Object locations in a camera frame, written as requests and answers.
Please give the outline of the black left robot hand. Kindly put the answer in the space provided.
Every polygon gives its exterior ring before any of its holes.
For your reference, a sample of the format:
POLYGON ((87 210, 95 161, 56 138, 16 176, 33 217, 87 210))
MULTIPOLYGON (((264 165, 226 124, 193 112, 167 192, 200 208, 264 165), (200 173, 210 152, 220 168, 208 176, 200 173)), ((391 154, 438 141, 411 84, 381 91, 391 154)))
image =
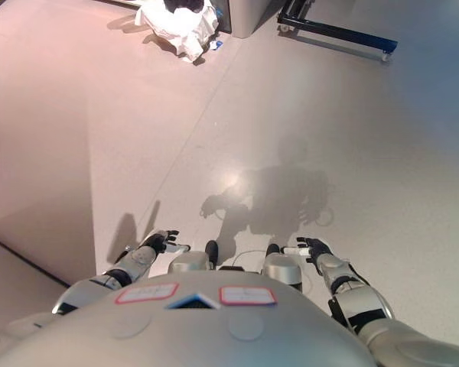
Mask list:
POLYGON ((189 245, 177 243, 179 231, 176 229, 157 230, 147 235, 139 245, 150 247, 157 255, 163 253, 185 253, 190 251, 189 245))

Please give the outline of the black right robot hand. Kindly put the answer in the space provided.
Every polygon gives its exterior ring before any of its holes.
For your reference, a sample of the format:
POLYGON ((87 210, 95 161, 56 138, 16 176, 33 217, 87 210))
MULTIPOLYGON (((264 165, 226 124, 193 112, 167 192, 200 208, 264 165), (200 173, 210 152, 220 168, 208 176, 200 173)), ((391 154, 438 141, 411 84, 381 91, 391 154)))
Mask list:
POLYGON ((332 255, 328 244, 320 239, 309 237, 297 237, 297 244, 294 246, 284 246, 280 252, 284 255, 297 255, 305 258, 307 263, 313 264, 315 268, 319 268, 318 258, 321 255, 332 255))

